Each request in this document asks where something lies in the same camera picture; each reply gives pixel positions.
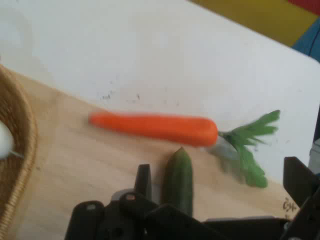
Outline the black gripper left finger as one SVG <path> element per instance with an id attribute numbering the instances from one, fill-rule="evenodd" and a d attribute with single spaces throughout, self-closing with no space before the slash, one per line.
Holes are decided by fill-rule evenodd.
<path id="1" fill-rule="evenodd" d="M 147 240 L 141 222 L 121 208 L 120 199 L 128 193 L 139 193 L 152 199 L 152 179 L 149 164 L 140 164 L 133 188 L 115 192 L 109 204 L 97 200 L 85 201 L 72 211 L 66 240 Z"/>

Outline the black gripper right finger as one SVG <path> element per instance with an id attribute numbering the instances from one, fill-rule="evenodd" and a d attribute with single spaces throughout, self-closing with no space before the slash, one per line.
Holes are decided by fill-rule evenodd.
<path id="1" fill-rule="evenodd" d="M 283 187 L 299 207 L 282 240 L 320 238 L 320 178 L 297 157 L 284 158 Z"/>

